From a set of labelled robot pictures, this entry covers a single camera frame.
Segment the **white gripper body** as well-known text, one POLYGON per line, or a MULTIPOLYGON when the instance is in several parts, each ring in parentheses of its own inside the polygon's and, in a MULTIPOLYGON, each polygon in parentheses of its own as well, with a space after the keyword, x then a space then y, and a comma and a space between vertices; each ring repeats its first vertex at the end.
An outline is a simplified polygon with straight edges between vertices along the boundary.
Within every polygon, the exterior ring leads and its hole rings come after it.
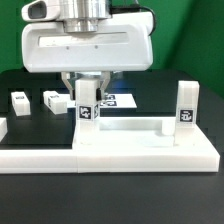
POLYGON ((61 22, 27 25, 23 64, 30 72, 141 71, 153 63, 150 12, 116 14, 98 30, 66 33, 61 22))

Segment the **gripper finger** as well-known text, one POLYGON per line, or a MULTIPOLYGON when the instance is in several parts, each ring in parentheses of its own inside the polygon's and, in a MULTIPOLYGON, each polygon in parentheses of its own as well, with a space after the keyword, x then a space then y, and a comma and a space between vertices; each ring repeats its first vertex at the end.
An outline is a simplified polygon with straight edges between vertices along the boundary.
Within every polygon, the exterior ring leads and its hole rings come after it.
POLYGON ((109 71, 102 72, 100 75, 100 87, 96 90, 96 99, 105 99, 105 90, 110 82, 111 73, 109 71))
POLYGON ((74 72, 62 72, 61 73, 61 79, 67 89, 69 90, 70 99, 75 99, 75 81, 76 81, 76 75, 74 72))

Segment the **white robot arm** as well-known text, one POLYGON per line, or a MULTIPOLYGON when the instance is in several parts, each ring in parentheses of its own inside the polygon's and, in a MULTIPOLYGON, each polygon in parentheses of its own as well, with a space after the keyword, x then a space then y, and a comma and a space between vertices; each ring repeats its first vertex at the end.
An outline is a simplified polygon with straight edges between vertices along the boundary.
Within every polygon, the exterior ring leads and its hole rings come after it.
POLYGON ((101 100, 110 74, 144 71, 153 63, 155 15, 110 0, 34 0, 21 10, 22 60, 30 72, 100 74, 101 100))

